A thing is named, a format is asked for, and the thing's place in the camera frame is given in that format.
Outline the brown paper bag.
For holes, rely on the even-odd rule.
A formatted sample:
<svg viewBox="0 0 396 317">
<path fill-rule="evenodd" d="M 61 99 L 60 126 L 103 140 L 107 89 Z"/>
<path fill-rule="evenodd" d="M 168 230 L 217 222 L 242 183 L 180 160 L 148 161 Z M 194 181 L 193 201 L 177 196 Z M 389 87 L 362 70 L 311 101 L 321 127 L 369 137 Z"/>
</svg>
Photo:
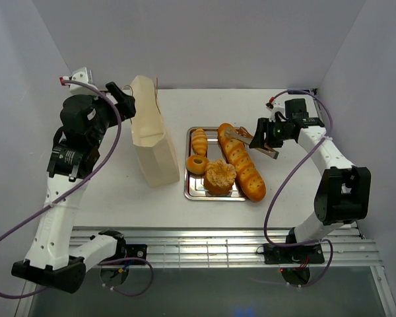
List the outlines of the brown paper bag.
<svg viewBox="0 0 396 317">
<path fill-rule="evenodd" d="M 136 114 L 131 118 L 131 136 L 139 167 L 147 184 L 156 188 L 180 180 L 176 150 L 160 111 L 158 89 L 146 76 L 136 76 L 129 85 Z"/>
</svg>

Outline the long fake baguette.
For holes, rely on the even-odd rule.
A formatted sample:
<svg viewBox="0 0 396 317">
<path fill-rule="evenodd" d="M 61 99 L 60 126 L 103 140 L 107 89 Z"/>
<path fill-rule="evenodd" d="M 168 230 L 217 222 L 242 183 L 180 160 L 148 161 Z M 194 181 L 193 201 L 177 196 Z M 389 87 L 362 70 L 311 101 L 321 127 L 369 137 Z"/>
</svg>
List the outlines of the long fake baguette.
<svg viewBox="0 0 396 317">
<path fill-rule="evenodd" d="M 221 124 L 218 129 L 218 142 L 229 164 L 236 169 L 236 182 L 247 198 L 260 202 L 266 195 L 266 186 L 257 171 L 245 145 L 237 140 L 225 136 L 227 128 L 234 129 L 229 123 Z"/>
</svg>

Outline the fake ring donut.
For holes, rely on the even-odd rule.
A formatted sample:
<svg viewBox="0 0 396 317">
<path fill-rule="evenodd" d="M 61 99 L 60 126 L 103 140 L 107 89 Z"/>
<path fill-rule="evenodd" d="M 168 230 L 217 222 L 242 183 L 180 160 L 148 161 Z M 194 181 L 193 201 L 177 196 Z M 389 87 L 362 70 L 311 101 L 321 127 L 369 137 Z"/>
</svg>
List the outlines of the fake ring donut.
<svg viewBox="0 0 396 317">
<path fill-rule="evenodd" d="M 191 155 L 185 162 L 187 170 L 195 175 L 205 174 L 209 160 L 207 157 L 201 155 Z"/>
</svg>

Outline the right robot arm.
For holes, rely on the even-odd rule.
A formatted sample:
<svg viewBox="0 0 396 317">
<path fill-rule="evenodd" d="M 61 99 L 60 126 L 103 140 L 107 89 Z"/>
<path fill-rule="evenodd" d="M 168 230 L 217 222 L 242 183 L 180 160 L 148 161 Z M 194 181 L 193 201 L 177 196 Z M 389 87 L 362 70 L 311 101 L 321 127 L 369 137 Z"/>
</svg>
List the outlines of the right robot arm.
<svg viewBox="0 0 396 317">
<path fill-rule="evenodd" d="M 332 124 L 324 124 L 319 117 L 311 117 L 303 98 L 291 99 L 280 105 L 274 98 L 267 107 L 269 118 L 257 121 L 250 147 L 267 149 L 277 158 L 276 149 L 293 140 L 307 153 L 282 182 L 274 197 L 278 198 L 298 169 L 311 159 L 321 180 L 313 201 L 313 212 L 294 227 L 279 247 L 286 257 L 301 262 L 308 254 L 308 245 L 320 243 L 330 232 L 342 225 L 365 219 L 368 214 L 371 172 L 348 160 L 330 138 Z"/>
</svg>

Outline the metal tongs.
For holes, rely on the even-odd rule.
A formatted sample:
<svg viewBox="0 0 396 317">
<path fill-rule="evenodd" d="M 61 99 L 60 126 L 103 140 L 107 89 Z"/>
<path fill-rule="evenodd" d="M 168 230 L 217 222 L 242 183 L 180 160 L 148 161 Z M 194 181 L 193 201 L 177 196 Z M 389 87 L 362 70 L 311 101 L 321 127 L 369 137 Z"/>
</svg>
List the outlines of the metal tongs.
<svg viewBox="0 0 396 317">
<path fill-rule="evenodd" d="M 227 127 L 227 128 L 224 130 L 224 135 L 225 135 L 225 137 L 227 137 L 227 138 L 239 140 L 239 141 L 241 141 L 242 143 L 246 144 L 249 148 L 251 148 L 251 147 L 250 147 L 250 144 L 251 144 L 251 142 L 252 142 L 252 140 L 253 140 L 253 135 L 251 135 L 251 134 L 247 131 L 247 129 L 244 128 L 244 127 L 240 127 L 239 129 Z M 265 154 L 265 155 L 271 157 L 272 159 L 277 159 L 277 158 L 278 158 L 278 155 L 279 155 L 279 153 L 278 153 L 276 150 L 274 150 L 274 149 L 266 149 L 266 148 L 260 149 L 260 148 L 255 148 L 255 150 L 257 150 L 257 151 L 259 151 L 260 153 L 263 153 L 263 154 Z"/>
</svg>

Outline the fake sesame round bread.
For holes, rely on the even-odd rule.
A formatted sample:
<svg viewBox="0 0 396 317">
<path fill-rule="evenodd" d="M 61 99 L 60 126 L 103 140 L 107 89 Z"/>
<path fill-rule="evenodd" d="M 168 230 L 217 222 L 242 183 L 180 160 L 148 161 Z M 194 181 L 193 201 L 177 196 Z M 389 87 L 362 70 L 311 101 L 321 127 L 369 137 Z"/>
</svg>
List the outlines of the fake sesame round bread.
<svg viewBox="0 0 396 317">
<path fill-rule="evenodd" d="M 222 159 L 206 165 L 204 187 L 211 194 L 227 194 L 236 180 L 236 169 Z"/>
</svg>

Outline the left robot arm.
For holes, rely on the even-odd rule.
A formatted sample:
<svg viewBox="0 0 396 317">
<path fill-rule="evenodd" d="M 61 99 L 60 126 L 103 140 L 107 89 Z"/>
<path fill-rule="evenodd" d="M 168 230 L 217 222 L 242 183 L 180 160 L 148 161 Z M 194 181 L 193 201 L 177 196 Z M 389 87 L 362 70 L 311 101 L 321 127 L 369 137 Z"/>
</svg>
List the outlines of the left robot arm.
<svg viewBox="0 0 396 317">
<path fill-rule="evenodd" d="M 63 102 L 62 126 L 56 131 L 48 163 L 47 209 L 34 241 L 11 274 L 33 283 L 75 293 L 87 271 L 103 260 L 121 263 L 127 255 L 122 233 L 103 230 L 73 252 L 69 242 L 87 182 L 94 174 L 99 147 L 107 130 L 135 116 L 135 99 L 114 82 L 106 84 L 116 104 L 111 107 L 94 92 L 75 94 Z"/>
</svg>

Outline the small fake croissant roll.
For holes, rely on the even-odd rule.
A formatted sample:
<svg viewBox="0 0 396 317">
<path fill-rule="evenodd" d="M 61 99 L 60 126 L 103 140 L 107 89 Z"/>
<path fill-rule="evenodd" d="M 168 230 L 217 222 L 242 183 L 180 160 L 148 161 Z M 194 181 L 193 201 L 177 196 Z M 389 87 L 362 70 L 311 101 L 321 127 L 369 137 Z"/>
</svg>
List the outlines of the small fake croissant roll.
<svg viewBox="0 0 396 317">
<path fill-rule="evenodd" d="M 205 156 L 208 149 L 208 139 L 203 128 L 197 128 L 192 135 L 191 145 L 197 155 Z"/>
</svg>

